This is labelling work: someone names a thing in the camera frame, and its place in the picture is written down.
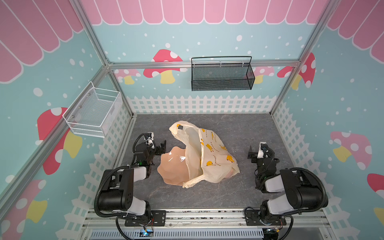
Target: black mounting plate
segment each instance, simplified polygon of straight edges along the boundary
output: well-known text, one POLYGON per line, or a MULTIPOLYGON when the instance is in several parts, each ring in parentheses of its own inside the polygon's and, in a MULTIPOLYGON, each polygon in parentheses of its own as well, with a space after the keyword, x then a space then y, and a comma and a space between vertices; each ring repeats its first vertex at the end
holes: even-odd
MULTIPOLYGON (((263 224, 260 221, 260 216, 258 214, 258 211, 259 210, 253 210, 253 209, 245 210, 245 222, 247 223, 247 226, 265 226, 265 224, 263 224)), ((276 215, 276 221, 275 221, 276 224, 272 224, 272 225, 275 225, 275 226, 280 225, 280 220, 283 226, 287 225, 285 218, 282 218, 278 215, 276 215)))
MULTIPOLYGON (((150 224, 147 226, 147 228, 151 228, 151 226, 154 227, 164 227, 166 223, 166 214, 167 211, 163 210, 153 210, 151 211, 153 215, 153 225, 150 224)), ((126 219, 124 226, 126 227, 141 227, 140 224, 138 224, 136 219, 126 219)))

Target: white spot on mushroom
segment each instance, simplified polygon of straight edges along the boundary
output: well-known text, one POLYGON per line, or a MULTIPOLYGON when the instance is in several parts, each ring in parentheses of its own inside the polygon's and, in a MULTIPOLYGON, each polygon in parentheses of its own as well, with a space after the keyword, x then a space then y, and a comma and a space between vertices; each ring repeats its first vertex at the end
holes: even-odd
POLYGON ((8 175, 6 178, 5 178, 5 182, 6 183, 10 183, 12 182, 12 180, 15 178, 14 175, 8 175))
POLYGON ((39 189, 43 189, 43 188, 45 187, 46 184, 47 184, 47 181, 46 181, 46 180, 41 180, 41 181, 39 182, 39 184, 37 184, 37 187, 38 187, 39 189))
POLYGON ((358 167, 359 167, 361 170, 365 170, 365 164, 362 163, 362 162, 358 162, 358 167))
POLYGON ((365 147, 365 152, 372 155, 372 147, 371 146, 366 146, 365 147))
POLYGON ((63 158, 63 149, 60 149, 59 151, 56 152, 55 154, 55 160, 58 163, 61 163, 61 159, 63 158))
POLYGON ((178 57, 178 55, 176 53, 174 53, 174 52, 170 52, 169 54, 170 54, 170 57, 172 57, 172 58, 177 58, 178 57))
POLYGON ((33 94, 38 96, 38 97, 41 97, 43 95, 43 91, 40 88, 34 88, 33 94))
POLYGON ((335 143, 337 143, 338 145, 341 145, 341 140, 336 138, 335 140, 333 140, 335 143))
POLYGON ((24 226, 25 226, 25 219, 21 221, 17 227, 16 227, 16 232, 22 233, 24 231, 24 226))
POLYGON ((349 132, 341 132, 343 137, 349 137, 351 134, 349 132))
POLYGON ((1 233, 2 234, 5 233, 8 230, 10 225, 11 225, 11 222, 9 220, 2 221, 1 222, 1 233))
POLYGON ((304 65, 304 66, 301 68, 301 72, 302 72, 302 73, 305 73, 305 71, 307 71, 307 65, 304 65))
POLYGON ((22 209, 22 208, 24 208, 26 206, 27 203, 28 203, 28 200, 26 198, 22 198, 19 201, 17 201, 16 208, 17 209, 22 209))
POLYGON ((357 145, 356 143, 352 143, 351 150, 356 152, 357 150, 359 150, 359 145, 357 145))
POLYGON ((55 116, 59 116, 61 114, 61 108, 52 108, 51 113, 55 116))

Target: pink mushroom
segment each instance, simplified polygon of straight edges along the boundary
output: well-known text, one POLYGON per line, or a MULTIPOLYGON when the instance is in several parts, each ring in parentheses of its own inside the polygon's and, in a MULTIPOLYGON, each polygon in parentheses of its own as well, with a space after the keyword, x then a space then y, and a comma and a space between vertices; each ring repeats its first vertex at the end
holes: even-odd
POLYGON ((32 180, 1 222, 3 240, 19 240, 23 235, 25 220, 38 223, 47 209, 48 202, 35 201, 34 198, 43 189, 46 180, 32 180))
MULTIPOLYGON (((176 53, 167 49, 159 50, 153 57, 152 62, 181 62, 183 61, 176 53)), ((160 83, 171 84, 175 82, 172 71, 186 72, 186 68, 160 68, 160 69, 145 69, 144 76, 153 78, 161 74, 160 83)))
MULTIPOLYGON (((287 67, 283 68, 282 70, 280 70, 277 73, 277 76, 279 78, 288 77, 291 74, 292 69, 293 69, 293 67, 287 66, 287 67)), ((299 89, 299 83, 300 83, 301 79, 304 80, 305 86, 307 88, 309 88, 313 83, 315 71, 316 71, 316 60, 315 60, 314 54, 310 53, 310 55, 308 56, 308 59, 305 61, 305 64, 301 68, 301 71, 296 76, 296 78, 293 80, 293 83, 291 85, 292 89, 293 90, 299 89)))
POLYGON ((273 67, 255 67, 253 68, 253 73, 255 75, 255 84, 260 84, 263 82, 263 76, 267 75, 272 77, 275 74, 273 67))
POLYGON ((140 77, 139 71, 137 69, 116 69, 114 71, 117 79, 119 82, 122 83, 122 80, 124 79, 124 83, 127 85, 134 84, 135 81, 132 79, 132 76, 140 77))
POLYGON ((384 198, 384 176, 379 174, 368 174, 368 185, 375 191, 380 197, 384 198))
POLYGON ((366 136, 348 132, 331 132, 331 139, 330 144, 335 142, 341 145, 333 150, 341 162, 347 161, 347 158, 353 155, 361 170, 368 167, 372 159, 372 147, 366 136))
MULTIPOLYGON (((39 116, 37 119, 37 128, 40 140, 36 141, 37 145, 39 145, 48 136, 57 122, 61 119, 61 115, 65 112, 66 109, 67 108, 53 108, 43 112, 39 116)), ((83 139, 74 135, 68 129, 58 144, 55 146, 51 154, 48 156, 46 161, 43 163, 44 172, 47 175, 55 173, 59 169, 63 156, 63 149, 67 150, 72 158, 75 158, 82 144, 83 139)))

